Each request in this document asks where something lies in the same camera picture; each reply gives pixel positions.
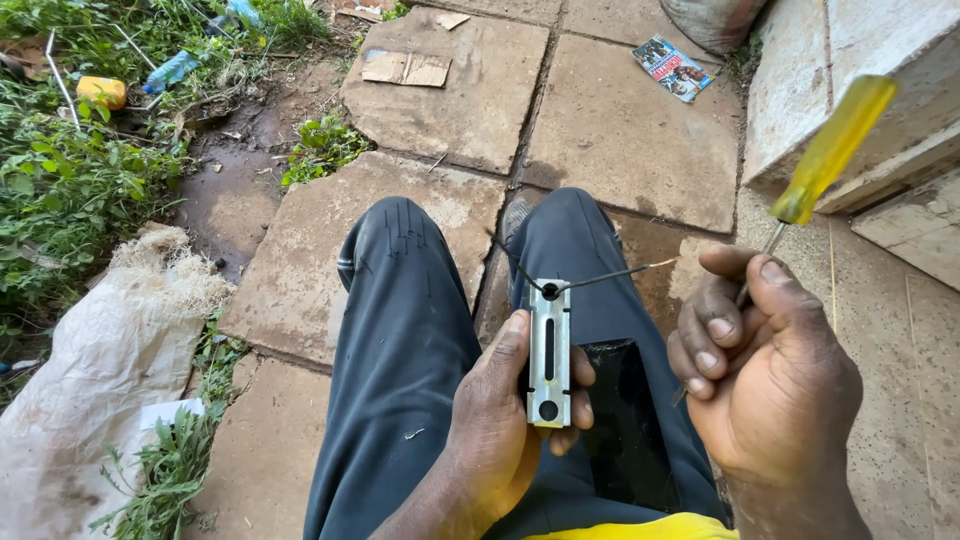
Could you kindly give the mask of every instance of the sack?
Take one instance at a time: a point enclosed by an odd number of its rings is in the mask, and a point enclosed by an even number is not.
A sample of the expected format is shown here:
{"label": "sack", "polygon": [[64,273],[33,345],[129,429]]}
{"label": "sack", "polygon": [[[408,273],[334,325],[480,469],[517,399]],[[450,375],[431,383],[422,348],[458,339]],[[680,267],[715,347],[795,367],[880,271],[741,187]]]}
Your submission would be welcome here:
{"label": "sack", "polygon": [[767,0],[660,0],[681,32],[718,55],[743,45],[756,14],[766,3]]}
{"label": "sack", "polygon": [[[100,476],[102,444],[129,466],[156,441],[140,407],[180,399],[204,319],[233,289],[188,241],[168,227],[120,246],[57,324],[50,359],[0,417],[0,539],[105,538],[88,525],[129,497]],[[139,469],[124,471],[134,489]]]}

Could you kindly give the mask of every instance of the tiled floor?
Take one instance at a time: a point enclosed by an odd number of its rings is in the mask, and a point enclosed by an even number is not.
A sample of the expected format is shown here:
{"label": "tiled floor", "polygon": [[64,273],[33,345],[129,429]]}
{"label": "tiled floor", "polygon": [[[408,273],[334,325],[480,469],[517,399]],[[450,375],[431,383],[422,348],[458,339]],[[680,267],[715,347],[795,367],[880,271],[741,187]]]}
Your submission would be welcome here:
{"label": "tiled floor", "polygon": [[[417,43],[456,57],[450,87],[391,94],[396,86],[351,75],[344,99],[361,129],[379,134],[380,151],[287,195],[224,315],[222,331],[282,359],[264,360],[252,376],[253,369],[238,374],[252,377],[250,390],[225,416],[197,499],[207,516],[216,513],[216,530],[191,528],[190,538],[300,537],[323,438],[323,373],[344,300],[335,259],[349,226],[377,199],[408,196],[441,225],[475,299],[482,342],[509,314],[507,261],[485,229],[495,227],[513,197],[536,200],[561,185],[584,187],[605,204],[628,262],[682,255],[674,266],[635,275],[664,335],[700,278],[696,254],[715,242],[759,246],[774,225],[769,199],[735,193],[732,115],[740,110],[732,91],[713,85],[693,105],[681,104],[616,44],[659,32],[677,34],[687,46],[656,0],[430,3],[466,6],[474,17],[438,33],[430,20],[436,12],[417,8],[406,21],[375,26],[368,44],[388,43],[416,22],[429,34]],[[617,24],[598,23],[597,13]],[[458,32],[476,46],[458,48]],[[384,101],[392,95],[402,98],[393,109]],[[453,165],[428,172],[443,152]],[[837,218],[816,216],[791,231],[779,255],[825,301],[863,374],[849,479],[876,538],[960,537],[953,523],[954,515],[960,519],[953,375],[960,294]],[[209,529],[211,519],[205,522]]]}

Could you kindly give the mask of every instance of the mud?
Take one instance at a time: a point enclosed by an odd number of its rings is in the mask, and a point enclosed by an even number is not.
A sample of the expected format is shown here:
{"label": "mud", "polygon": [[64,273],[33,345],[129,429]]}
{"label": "mud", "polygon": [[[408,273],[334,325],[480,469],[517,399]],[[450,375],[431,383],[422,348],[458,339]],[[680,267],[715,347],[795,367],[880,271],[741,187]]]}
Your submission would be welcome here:
{"label": "mud", "polygon": [[[257,83],[272,86],[264,98],[244,102],[191,144],[200,165],[180,183],[180,198],[185,200],[175,224],[190,231],[195,249],[226,262],[222,272],[228,280],[240,281],[241,266],[250,265],[280,206],[286,160],[272,157],[300,140],[300,123],[319,119],[339,105],[334,93],[343,77],[325,60],[276,73],[271,82]],[[217,165],[223,165],[219,173]]]}

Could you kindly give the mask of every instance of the fingernail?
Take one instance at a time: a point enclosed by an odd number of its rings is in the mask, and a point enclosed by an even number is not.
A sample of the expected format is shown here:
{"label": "fingernail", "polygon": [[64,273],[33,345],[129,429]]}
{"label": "fingernail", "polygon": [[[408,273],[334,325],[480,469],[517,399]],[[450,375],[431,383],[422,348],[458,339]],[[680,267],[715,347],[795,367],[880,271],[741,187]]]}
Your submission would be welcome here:
{"label": "fingernail", "polygon": [[702,379],[693,378],[686,382],[686,389],[696,396],[707,389],[707,384]]}
{"label": "fingernail", "polygon": [[733,325],[727,319],[710,319],[707,323],[707,329],[713,339],[723,339],[733,331]]}
{"label": "fingernail", "polygon": [[782,285],[790,281],[790,277],[786,275],[786,272],[780,268],[779,264],[776,264],[772,260],[768,260],[767,263],[760,268],[760,276],[763,276],[765,281],[774,285]]}
{"label": "fingernail", "polygon": [[510,318],[510,331],[522,331],[526,326],[527,322],[523,320],[523,315],[514,313],[514,316]]}
{"label": "fingernail", "polygon": [[693,357],[693,360],[697,362],[697,369],[700,370],[700,373],[705,373],[717,365],[717,357],[706,351],[697,353],[697,355]]}

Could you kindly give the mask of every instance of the hand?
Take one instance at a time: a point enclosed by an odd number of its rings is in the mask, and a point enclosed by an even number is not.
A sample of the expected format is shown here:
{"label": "hand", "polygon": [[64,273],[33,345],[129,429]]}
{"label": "hand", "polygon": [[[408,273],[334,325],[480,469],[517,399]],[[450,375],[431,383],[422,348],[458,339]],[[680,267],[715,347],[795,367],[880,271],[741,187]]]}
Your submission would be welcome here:
{"label": "hand", "polygon": [[[684,302],[667,352],[708,453],[740,480],[844,479],[863,383],[823,304],[755,250],[717,247],[700,263],[709,274]],[[754,304],[741,313],[733,298],[744,274]]]}
{"label": "hand", "polygon": [[441,459],[465,475],[477,508],[492,521],[512,510],[530,487],[544,438],[549,437],[552,454],[563,455],[576,442],[579,430],[593,425],[583,387],[593,384],[596,376],[579,347],[570,350],[573,425],[551,430],[527,424],[516,383],[529,352],[530,313],[519,310],[504,323],[453,398],[453,421]]}

